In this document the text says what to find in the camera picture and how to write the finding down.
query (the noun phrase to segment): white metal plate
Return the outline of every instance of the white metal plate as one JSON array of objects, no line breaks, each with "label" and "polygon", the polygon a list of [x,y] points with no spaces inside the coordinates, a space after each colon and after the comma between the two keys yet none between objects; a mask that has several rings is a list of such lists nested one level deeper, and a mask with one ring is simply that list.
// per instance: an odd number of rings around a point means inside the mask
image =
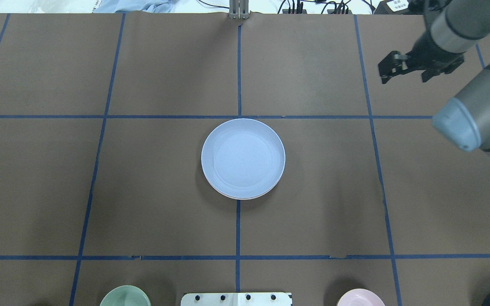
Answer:
[{"label": "white metal plate", "polygon": [[181,299],[181,306],[292,306],[292,294],[285,292],[185,294]]}]

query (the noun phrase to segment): white label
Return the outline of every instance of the white label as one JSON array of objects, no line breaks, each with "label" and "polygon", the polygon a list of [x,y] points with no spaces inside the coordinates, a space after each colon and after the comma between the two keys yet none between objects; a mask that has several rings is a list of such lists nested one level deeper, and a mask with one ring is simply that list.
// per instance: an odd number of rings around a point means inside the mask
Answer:
[{"label": "white label", "polygon": [[96,4],[94,4],[94,8],[92,8],[92,12],[96,10],[96,8],[99,8],[101,5],[102,0],[96,0]]},{"label": "white label", "polygon": [[392,0],[387,2],[389,8],[393,11],[401,11],[408,8],[408,0]]}]

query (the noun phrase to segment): light blue plastic bag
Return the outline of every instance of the light blue plastic bag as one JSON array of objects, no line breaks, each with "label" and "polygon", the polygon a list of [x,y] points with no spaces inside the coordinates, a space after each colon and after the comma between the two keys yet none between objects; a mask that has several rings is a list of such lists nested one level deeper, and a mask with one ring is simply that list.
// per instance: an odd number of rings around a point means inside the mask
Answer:
[{"label": "light blue plastic bag", "polygon": [[169,12],[173,0],[102,0],[94,12]]}]

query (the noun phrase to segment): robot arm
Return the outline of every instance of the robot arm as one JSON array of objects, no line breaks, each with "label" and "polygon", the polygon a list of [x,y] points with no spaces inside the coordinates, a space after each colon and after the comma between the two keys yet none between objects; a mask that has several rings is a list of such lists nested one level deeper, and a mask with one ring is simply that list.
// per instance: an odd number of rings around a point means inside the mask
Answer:
[{"label": "robot arm", "polygon": [[[391,52],[379,63],[383,84],[391,77],[424,70],[427,82],[450,74],[464,62],[463,54],[490,33],[490,0],[453,0],[429,24],[405,55]],[[433,117],[434,127],[464,151],[480,148],[490,156],[490,64]]]}]

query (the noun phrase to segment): blue joint cap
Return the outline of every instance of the blue joint cap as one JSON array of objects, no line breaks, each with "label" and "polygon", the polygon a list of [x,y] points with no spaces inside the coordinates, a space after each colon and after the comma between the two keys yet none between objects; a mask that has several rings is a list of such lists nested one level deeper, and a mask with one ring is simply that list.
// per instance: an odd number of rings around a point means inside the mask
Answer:
[{"label": "blue joint cap", "polygon": [[455,97],[432,117],[432,125],[463,151],[470,152],[481,145],[478,125],[468,108]]}]

